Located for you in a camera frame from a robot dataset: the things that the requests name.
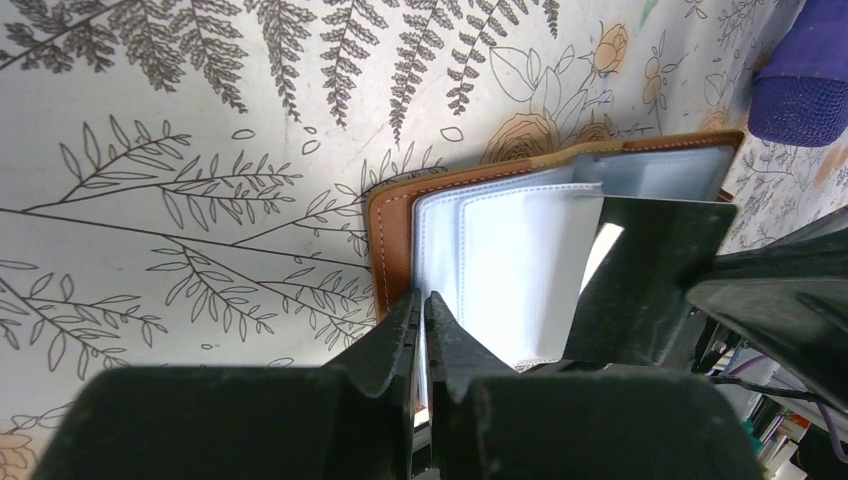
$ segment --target orange flower drawing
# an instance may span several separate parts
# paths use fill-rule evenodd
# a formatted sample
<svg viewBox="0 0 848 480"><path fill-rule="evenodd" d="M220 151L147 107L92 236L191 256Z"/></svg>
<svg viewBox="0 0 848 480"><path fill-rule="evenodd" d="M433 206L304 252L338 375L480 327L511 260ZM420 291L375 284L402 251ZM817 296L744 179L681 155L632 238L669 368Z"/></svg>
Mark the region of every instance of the orange flower drawing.
<svg viewBox="0 0 848 480"><path fill-rule="evenodd" d="M0 434L0 480L29 478L36 461L30 442L26 435Z"/></svg>
<svg viewBox="0 0 848 480"><path fill-rule="evenodd" d="M612 119L604 114L603 122L595 121L595 112L589 124L580 129L577 134L577 143L606 142L612 140Z"/></svg>
<svg viewBox="0 0 848 480"><path fill-rule="evenodd" d="M848 145L842 150L839 149L839 145L831 148L830 151L827 152L827 157L825 157L819 167L819 171L816 172L816 178L813 181L813 185L815 185L816 188L821 188L831 174L838 172L842 166L845 165L846 160L848 160Z"/></svg>
<svg viewBox="0 0 848 480"><path fill-rule="evenodd" d="M621 65L621 61L624 60L626 52L627 30L624 25L616 23L609 30L603 31L601 42L595 49L595 55L592 58L592 65L602 75L615 72Z"/></svg>
<svg viewBox="0 0 848 480"><path fill-rule="evenodd" d="M542 115L517 113L489 140L481 163L530 158L556 151L559 134L553 121Z"/></svg>
<svg viewBox="0 0 848 480"><path fill-rule="evenodd" d="M712 132L715 130L723 130L727 127L727 107L717 107L710 109L701 125L698 127L700 132Z"/></svg>

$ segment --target rose drawing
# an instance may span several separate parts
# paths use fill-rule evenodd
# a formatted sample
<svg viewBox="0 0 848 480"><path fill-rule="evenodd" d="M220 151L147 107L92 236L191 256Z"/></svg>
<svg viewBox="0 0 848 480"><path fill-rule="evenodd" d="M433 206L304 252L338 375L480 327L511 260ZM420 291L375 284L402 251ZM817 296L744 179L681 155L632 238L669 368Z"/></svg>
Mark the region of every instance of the rose drawing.
<svg viewBox="0 0 848 480"><path fill-rule="evenodd" d="M498 163L555 152L559 147L556 124L543 115L517 113L489 140L481 163Z"/></svg>
<svg viewBox="0 0 848 480"><path fill-rule="evenodd" d="M35 466L35 452L26 435L0 434L0 480L24 480Z"/></svg>
<svg viewBox="0 0 848 480"><path fill-rule="evenodd" d="M698 127L699 132L712 132L722 130L727 126L727 107L713 108L707 112L701 125Z"/></svg>

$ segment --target black plastic part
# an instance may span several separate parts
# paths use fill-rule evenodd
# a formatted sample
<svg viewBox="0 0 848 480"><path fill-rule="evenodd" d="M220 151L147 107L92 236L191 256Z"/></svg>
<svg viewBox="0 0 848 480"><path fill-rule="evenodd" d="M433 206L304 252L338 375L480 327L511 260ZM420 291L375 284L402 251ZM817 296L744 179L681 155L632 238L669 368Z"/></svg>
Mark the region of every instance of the black plastic part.
<svg viewBox="0 0 848 480"><path fill-rule="evenodd" d="M101 374L33 478L408 479L420 303L407 294L318 369Z"/></svg>
<svg viewBox="0 0 848 480"><path fill-rule="evenodd" d="M780 243L716 258L686 299L848 410L848 230Z"/></svg>
<svg viewBox="0 0 848 480"><path fill-rule="evenodd" d="M732 409L702 379L516 375L438 294L424 310L442 479L761 478Z"/></svg>
<svg viewBox="0 0 848 480"><path fill-rule="evenodd" d="M580 295L563 358L688 371L705 319L689 315L683 287L709 267L736 211L605 197L599 223L624 230Z"/></svg>

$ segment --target white surface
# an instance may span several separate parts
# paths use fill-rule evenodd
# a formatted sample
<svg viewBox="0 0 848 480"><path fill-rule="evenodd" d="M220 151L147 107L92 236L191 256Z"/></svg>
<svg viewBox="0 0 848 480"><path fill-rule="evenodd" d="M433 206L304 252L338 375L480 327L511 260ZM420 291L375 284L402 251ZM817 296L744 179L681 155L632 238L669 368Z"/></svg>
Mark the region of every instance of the white surface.
<svg viewBox="0 0 848 480"><path fill-rule="evenodd" d="M504 363L562 358L603 198L529 187L460 206L459 321Z"/></svg>

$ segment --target fern leaf drawing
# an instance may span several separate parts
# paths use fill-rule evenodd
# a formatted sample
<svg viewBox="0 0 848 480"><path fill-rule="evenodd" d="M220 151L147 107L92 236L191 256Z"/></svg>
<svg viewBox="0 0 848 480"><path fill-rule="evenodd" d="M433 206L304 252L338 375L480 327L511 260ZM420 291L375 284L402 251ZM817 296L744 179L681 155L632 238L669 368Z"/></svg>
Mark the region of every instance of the fern leaf drawing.
<svg viewBox="0 0 848 480"><path fill-rule="evenodd" d="M254 224L260 208L267 215L281 213L280 205L295 201L285 195L285 190L303 175L287 173L290 162L274 167L268 164L268 154L256 164L243 163L243 159L244 151L229 173L219 174L218 155L212 157L208 173L204 173L202 167L197 168L198 156L187 163L172 182L158 184L174 223L183 229L189 219L193 219L207 232L210 225L217 224L223 217L239 225Z"/></svg>
<svg viewBox="0 0 848 480"><path fill-rule="evenodd" d="M175 92L185 72L180 65L185 61L175 48L179 37L171 33L164 22L176 0L134 0L122 3L109 14L109 28L118 32L127 47L130 65L136 63L147 76L154 90Z"/></svg>
<svg viewBox="0 0 848 480"><path fill-rule="evenodd" d="M294 94L297 89L293 81L300 73L293 64L300 60L299 54L303 53L300 42L311 35L303 25L317 17L309 10L283 0L245 0L244 8L248 13L256 11L262 25L262 36L268 45L268 60L277 84L277 94L283 99L283 108L288 115L295 122L300 122Z"/></svg>
<svg viewBox="0 0 848 480"><path fill-rule="evenodd" d="M170 29L180 36L180 52L187 55L195 70L203 70L206 81L221 96L221 102L247 113L241 102L241 92L235 82L241 77L236 74L244 66L238 59L247 52L230 41L242 38L241 32L225 17L234 17L241 9L226 0L189 0L188 6L180 9L171 20Z"/></svg>
<svg viewBox="0 0 848 480"><path fill-rule="evenodd" d="M473 81L480 76L480 72L472 65L486 61L486 57L480 52L481 47L497 46L497 41L489 32L501 38L507 36L507 31L498 18L500 17L517 26L520 22L513 6L524 15L529 13L524 0L498 0L494 4L489 3L488 0L476 0L476 3L483 13L483 18L474 14L465 16L468 25L474 30L472 34L459 32L459 41L467 48L464 51L453 49L451 56L456 61L456 66L448 68L448 76L457 83L457 86L450 89L446 95L453 99L448 103L448 108L453 110L453 114L457 116L465 112L465 106L469 102L468 94L474 90Z"/></svg>
<svg viewBox="0 0 848 480"><path fill-rule="evenodd" d="M72 0L68 4L60 1L50 8L44 0L11 2L30 25L5 25L7 38L24 50L14 56L3 52L0 70L20 60L22 70L43 66L53 73L62 73L71 70L74 56L85 58L95 72L104 72L114 65L109 57L115 54L113 45L118 44L118 39L109 29L92 22L113 6L104 6L99 0ZM38 38L41 34L47 38Z"/></svg>
<svg viewBox="0 0 848 480"><path fill-rule="evenodd" d="M347 101L350 100L350 91L356 88L351 76L359 76L362 73L356 61L371 56L363 44L374 46L380 43L367 25L379 29L385 29L389 25L368 0L324 0L324 3L337 8L321 19L332 27L329 32L321 34L321 40L330 45L330 48L321 54L321 58L329 60L330 65L322 68L321 73L327 77L324 88L330 90L327 94L330 115L336 118L336 125L346 127ZM384 3L397 6L394 1Z"/></svg>
<svg viewBox="0 0 848 480"><path fill-rule="evenodd" d="M421 84L421 74L427 72L425 62L436 58L433 49L442 49L444 40L436 33L434 26L443 30L453 30L450 16L462 18L462 10L457 0L405 0L406 6L421 14L404 14L403 22L412 31L402 32L400 39L404 46L398 48L400 61L395 63L397 70L392 76L395 85L389 100L391 111L389 124L392 126L395 143L400 144L400 132L406 119L409 102L415 95L416 87Z"/></svg>
<svg viewBox="0 0 848 480"><path fill-rule="evenodd" d="M551 31L551 36L557 37L557 21L559 20L559 3L556 0L545 0L542 4L545 9L545 15L548 19L548 29Z"/></svg>

